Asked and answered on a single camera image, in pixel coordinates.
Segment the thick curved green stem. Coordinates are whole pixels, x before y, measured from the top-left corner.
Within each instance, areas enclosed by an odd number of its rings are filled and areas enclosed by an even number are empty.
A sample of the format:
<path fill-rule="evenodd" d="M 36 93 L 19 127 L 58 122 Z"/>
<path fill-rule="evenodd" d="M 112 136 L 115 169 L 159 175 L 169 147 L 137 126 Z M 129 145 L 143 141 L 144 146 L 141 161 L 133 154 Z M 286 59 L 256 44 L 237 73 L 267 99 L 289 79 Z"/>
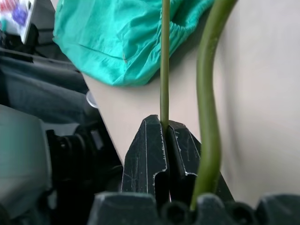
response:
<path fill-rule="evenodd" d="M 213 67 L 217 46 L 238 0 L 215 0 L 199 43 L 196 60 L 196 94 L 202 152 L 190 203 L 195 210 L 199 196 L 214 193 L 220 176 L 222 148 L 213 89 Z M 160 121 L 165 132 L 169 125 L 169 32 L 170 0 L 162 0 Z"/>

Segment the white box with coloured print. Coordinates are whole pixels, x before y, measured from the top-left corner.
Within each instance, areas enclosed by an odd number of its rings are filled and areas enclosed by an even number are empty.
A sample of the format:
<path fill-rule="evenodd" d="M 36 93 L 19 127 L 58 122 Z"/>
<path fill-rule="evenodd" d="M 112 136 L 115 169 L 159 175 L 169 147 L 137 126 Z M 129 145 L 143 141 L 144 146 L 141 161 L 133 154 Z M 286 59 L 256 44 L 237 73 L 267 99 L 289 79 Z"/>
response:
<path fill-rule="evenodd" d="M 27 41 L 37 0 L 0 0 L 0 30 Z"/>

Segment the clear round edge bumper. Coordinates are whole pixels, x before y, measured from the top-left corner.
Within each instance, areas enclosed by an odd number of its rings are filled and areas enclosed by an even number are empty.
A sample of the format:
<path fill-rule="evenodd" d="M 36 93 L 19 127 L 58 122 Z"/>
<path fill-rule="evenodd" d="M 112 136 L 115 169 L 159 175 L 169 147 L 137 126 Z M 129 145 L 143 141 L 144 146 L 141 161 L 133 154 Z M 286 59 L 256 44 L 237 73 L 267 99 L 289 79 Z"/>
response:
<path fill-rule="evenodd" d="M 97 103 L 96 103 L 96 101 L 95 101 L 95 99 L 94 99 L 94 97 L 93 97 L 90 90 L 86 94 L 86 100 L 87 100 L 87 102 L 89 103 L 89 105 L 91 107 L 98 108 L 98 105 L 97 105 Z"/>

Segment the silver robot torso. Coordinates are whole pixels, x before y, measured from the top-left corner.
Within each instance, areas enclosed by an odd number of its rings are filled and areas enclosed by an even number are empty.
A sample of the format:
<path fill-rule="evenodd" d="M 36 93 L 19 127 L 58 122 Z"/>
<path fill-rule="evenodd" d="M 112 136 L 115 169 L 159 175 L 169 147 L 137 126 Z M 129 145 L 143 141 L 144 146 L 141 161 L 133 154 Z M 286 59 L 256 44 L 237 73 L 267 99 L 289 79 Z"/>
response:
<path fill-rule="evenodd" d="M 51 175 L 43 121 L 0 105 L 0 205 L 10 219 L 32 209 L 51 189 Z"/>

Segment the green shorts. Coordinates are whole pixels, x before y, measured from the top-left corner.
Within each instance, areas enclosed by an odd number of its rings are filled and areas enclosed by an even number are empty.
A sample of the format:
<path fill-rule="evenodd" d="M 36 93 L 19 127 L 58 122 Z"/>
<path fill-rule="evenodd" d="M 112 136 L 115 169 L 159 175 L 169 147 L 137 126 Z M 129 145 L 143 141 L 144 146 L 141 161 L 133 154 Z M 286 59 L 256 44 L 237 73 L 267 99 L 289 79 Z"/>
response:
<path fill-rule="evenodd" d="M 162 0 L 59 0 L 53 39 L 80 72 L 141 86 L 160 68 L 161 19 Z"/>

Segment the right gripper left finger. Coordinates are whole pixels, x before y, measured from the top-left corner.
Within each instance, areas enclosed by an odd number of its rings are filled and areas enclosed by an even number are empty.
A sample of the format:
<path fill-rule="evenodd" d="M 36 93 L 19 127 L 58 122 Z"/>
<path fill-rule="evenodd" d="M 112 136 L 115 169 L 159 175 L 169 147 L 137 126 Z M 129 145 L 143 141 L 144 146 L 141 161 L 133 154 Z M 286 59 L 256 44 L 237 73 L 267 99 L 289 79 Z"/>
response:
<path fill-rule="evenodd" d="M 157 203 L 169 201 L 166 143 L 157 115 L 142 120 L 126 153 L 121 191 L 150 194 Z"/>

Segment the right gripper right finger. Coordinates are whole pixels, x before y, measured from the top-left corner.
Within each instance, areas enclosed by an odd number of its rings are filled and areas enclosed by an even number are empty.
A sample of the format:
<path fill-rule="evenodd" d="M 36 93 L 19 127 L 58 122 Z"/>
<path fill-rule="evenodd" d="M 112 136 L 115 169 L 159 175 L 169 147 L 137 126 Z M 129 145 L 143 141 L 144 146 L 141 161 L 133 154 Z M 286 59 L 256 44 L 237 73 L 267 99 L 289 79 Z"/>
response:
<path fill-rule="evenodd" d="M 171 199 L 190 203 L 201 156 L 201 143 L 182 123 L 169 121 L 167 155 Z"/>

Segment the black ribbed robot joint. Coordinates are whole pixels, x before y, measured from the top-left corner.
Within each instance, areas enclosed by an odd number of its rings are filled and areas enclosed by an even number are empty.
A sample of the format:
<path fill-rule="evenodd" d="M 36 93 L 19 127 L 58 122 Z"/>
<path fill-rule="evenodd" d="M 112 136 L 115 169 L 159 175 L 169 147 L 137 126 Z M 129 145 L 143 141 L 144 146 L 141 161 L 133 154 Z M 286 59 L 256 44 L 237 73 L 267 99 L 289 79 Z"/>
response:
<path fill-rule="evenodd" d="M 78 168 L 95 168 L 103 165 L 101 153 L 104 143 L 100 132 L 95 128 L 78 126 L 72 135 L 57 135 L 54 130 L 47 130 L 51 165 L 53 171 L 67 173 Z"/>

